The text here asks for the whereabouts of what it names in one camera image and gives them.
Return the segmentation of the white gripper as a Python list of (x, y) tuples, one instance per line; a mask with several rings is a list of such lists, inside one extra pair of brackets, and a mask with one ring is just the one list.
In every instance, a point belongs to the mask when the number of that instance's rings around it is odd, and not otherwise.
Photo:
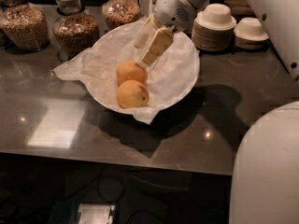
[[(187, 31), (194, 15), (194, 0), (157, 0), (154, 12), (149, 14), (135, 37), (137, 63), (144, 68), (154, 64), (174, 41), (172, 31), (166, 27), (174, 32)], [(166, 27), (159, 28), (159, 23)]]

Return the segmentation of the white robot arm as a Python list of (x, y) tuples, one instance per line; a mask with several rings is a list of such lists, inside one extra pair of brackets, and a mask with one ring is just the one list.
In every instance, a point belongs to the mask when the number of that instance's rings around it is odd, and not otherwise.
[(175, 150), (187, 160), (200, 157), (187, 151), (187, 145), (205, 146), (210, 131), (217, 143), (232, 148), (224, 218), (214, 216), (208, 206), (218, 188), (215, 178), (202, 170), (194, 193), (172, 200), (171, 224), (299, 224), (298, 60), (279, 57), (298, 47), (273, 27), (267, 30), (274, 50), (205, 60), (206, 85), (154, 120), (157, 130), (167, 133), (188, 112), (205, 118)]

